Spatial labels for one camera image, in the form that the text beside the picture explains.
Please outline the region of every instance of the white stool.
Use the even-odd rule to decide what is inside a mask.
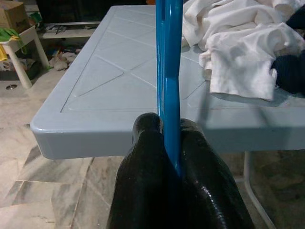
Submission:
[[[34,40],[43,67],[48,67],[49,61],[46,54],[44,53],[43,47],[35,30],[35,26],[32,26],[31,28],[23,31],[19,34],[19,36],[21,37],[24,45]],[[26,74],[25,70],[23,69],[21,63],[18,60],[18,57],[15,54],[15,52],[21,48],[20,43],[18,41],[10,39],[7,42],[0,42],[0,44],[3,46],[5,52],[10,56],[22,86],[25,89],[29,89],[30,87],[32,87],[32,83],[28,75]]]

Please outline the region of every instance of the blue plastic handle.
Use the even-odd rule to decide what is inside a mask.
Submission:
[[[166,152],[179,175],[182,14],[183,0],[156,1],[158,113],[163,120]]]

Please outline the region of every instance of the white cloth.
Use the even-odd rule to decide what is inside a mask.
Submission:
[[[305,47],[303,38],[282,23],[304,0],[259,1],[185,3],[183,42],[205,51],[199,64],[211,78],[210,92],[272,100],[276,82],[272,62]]]
[[[285,23],[211,36],[200,64],[212,69],[210,92],[273,100],[276,71],[270,67],[279,55],[299,55],[303,38]]]

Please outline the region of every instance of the floor drain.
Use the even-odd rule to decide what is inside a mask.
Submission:
[[[10,84],[9,86],[6,87],[6,90],[13,90],[17,87],[15,84]]]

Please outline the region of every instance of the small white table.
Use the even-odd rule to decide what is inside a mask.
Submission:
[[[40,43],[40,40],[35,30],[35,26],[32,26],[29,29],[23,31],[19,34],[19,36],[21,37],[24,45],[34,40],[42,66],[48,67],[49,61]],[[26,74],[25,70],[23,69],[21,63],[18,60],[18,57],[15,54],[15,52],[21,48],[18,41],[10,39],[7,42],[0,42],[0,44],[3,46],[5,52],[10,56],[22,86],[25,89],[29,89],[30,87],[32,87],[32,83],[28,75]]]
[[[132,126],[157,112],[154,6],[112,7],[31,122],[50,159],[126,155]],[[246,190],[269,228],[272,221],[250,186],[249,151],[304,149],[305,99],[280,89],[267,102],[209,93],[198,47],[182,49],[181,117],[200,124],[217,153],[245,153]]]

